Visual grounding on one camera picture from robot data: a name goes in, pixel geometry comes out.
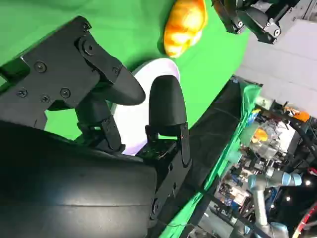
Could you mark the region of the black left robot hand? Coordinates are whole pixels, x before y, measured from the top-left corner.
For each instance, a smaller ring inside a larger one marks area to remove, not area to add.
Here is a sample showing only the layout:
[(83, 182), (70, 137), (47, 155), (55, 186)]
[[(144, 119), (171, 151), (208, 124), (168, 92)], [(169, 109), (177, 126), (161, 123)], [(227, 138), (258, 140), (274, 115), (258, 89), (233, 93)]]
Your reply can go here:
[(274, 45), (283, 33), (282, 19), (296, 12), (298, 0), (213, 0), (226, 32), (238, 35), (249, 29), (259, 42)]

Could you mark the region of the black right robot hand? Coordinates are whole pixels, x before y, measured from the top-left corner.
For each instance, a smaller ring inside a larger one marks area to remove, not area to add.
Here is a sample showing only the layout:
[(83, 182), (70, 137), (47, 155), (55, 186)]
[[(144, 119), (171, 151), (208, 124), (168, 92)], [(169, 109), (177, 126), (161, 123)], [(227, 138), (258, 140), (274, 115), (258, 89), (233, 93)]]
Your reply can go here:
[(190, 169), (175, 76), (146, 95), (77, 16), (0, 68), (0, 235), (144, 238)]

